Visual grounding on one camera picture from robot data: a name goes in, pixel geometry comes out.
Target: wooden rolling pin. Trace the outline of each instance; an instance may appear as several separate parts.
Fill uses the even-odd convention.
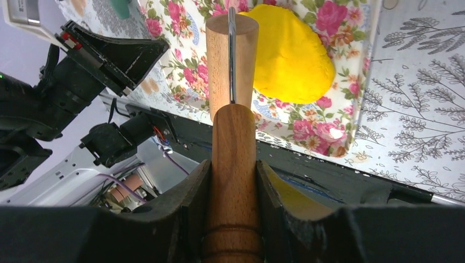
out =
[[[236,14],[235,18],[236,103],[250,108],[257,56],[258,23],[244,15]],[[229,104],[228,16],[209,18],[206,28],[210,118],[213,121],[216,112]]]
[[[246,31],[241,27],[255,28],[256,21],[253,19],[252,21],[249,18],[243,20],[241,15],[236,15],[235,18],[237,32]],[[227,20],[224,24],[220,21],[222,18],[207,20],[207,34],[209,25],[214,26],[218,32],[228,34]],[[216,110],[213,120],[212,177],[202,241],[202,262],[264,261],[255,177],[255,121],[249,109],[255,65],[253,58],[256,55],[255,35],[245,37],[242,34],[242,38],[240,36],[237,38],[237,68],[241,67],[239,65],[243,67],[242,70],[237,70],[237,98],[234,99],[232,97],[230,99],[227,81],[229,57],[227,55],[213,56],[212,60],[210,57],[210,54],[227,54],[228,42],[208,44],[207,40],[209,74],[210,69],[213,69],[210,76],[214,76],[216,84],[222,85],[221,87],[214,85],[211,94],[217,91],[214,98],[220,98],[223,105],[215,104],[216,107],[222,107]],[[246,67],[244,61],[249,61],[247,65],[249,71],[244,70]],[[239,101],[241,95],[245,106],[229,104],[230,100]]]

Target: yellow clay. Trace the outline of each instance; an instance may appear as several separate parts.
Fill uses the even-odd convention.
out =
[[[318,35],[290,10],[261,4],[248,13],[259,25],[254,87],[284,102],[312,103],[330,88],[334,66]]]

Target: white wall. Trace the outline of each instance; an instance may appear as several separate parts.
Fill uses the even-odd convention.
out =
[[[20,79],[34,86],[38,83],[39,68],[47,59],[49,43],[25,31],[10,27],[4,22],[0,10],[0,72]],[[58,6],[53,0],[39,0],[41,23],[54,33],[60,32],[60,26],[66,23]],[[106,122],[108,113],[96,98],[93,103],[63,131],[63,137],[52,142],[40,142],[53,154],[29,177],[25,185],[52,169],[80,143],[91,127]]]

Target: orange wire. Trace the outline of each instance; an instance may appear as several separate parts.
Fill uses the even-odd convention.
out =
[[[160,130],[157,129],[157,127],[154,126],[154,132],[155,133],[158,133],[161,137],[161,139],[163,140],[163,142],[165,142],[165,137],[163,136],[163,134],[160,132]]]

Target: tablecloth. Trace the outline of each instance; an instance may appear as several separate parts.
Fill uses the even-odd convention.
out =
[[[104,36],[150,38],[135,0],[120,20],[108,1],[58,3],[67,19]],[[257,132],[257,138],[439,195],[465,201],[465,6],[461,0],[385,0],[356,139],[343,158],[324,157]],[[179,103],[160,64],[130,96],[211,123]]]

